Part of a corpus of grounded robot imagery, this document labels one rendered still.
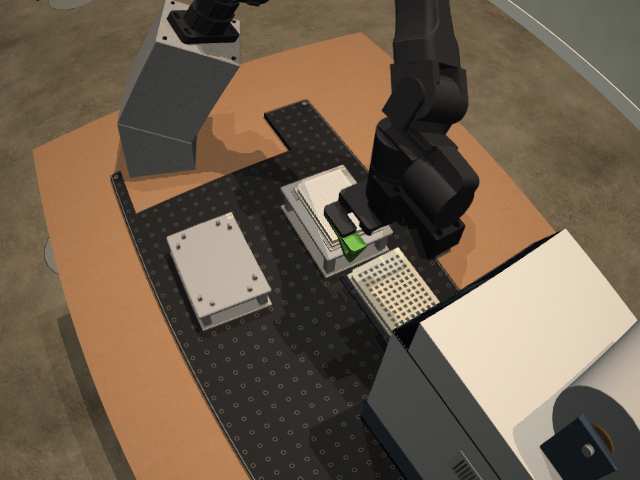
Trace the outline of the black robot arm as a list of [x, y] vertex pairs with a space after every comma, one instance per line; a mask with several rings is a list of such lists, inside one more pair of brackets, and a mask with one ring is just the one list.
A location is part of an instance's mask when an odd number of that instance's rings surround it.
[[[184, 44], [234, 43], [238, 1], [259, 7], [269, 0], [194, 0], [188, 10], [170, 11], [167, 21]], [[480, 183], [446, 135], [468, 109], [466, 69], [449, 0], [395, 0], [395, 11], [391, 95], [371, 163], [401, 186], [373, 175], [368, 207], [383, 226], [404, 218], [419, 258], [437, 260], [459, 244], [466, 226], [460, 217]]]

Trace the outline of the grey cylinder stub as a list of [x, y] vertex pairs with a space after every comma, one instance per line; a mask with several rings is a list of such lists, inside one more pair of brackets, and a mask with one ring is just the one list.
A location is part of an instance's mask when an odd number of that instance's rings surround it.
[[585, 444], [581, 450], [583, 455], [588, 458], [594, 454], [594, 448], [590, 444]]

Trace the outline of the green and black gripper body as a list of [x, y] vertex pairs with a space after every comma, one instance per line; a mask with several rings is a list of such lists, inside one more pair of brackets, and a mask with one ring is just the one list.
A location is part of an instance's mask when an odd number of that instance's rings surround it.
[[370, 162], [368, 180], [363, 180], [342, 189], [339, 192], [338, 201], [324, 207], [324, 214], [343, 238], [357, 231], [356, 225], [347, 215], [349, 213], [355, 215], [359, 221], [360, 228], [368, 236], [371, 236], [373, 231], [384, 227], [368, 207], [373, 175], [388, 184], [401, 186], [401, 181], [389, 180], [378, 174]]

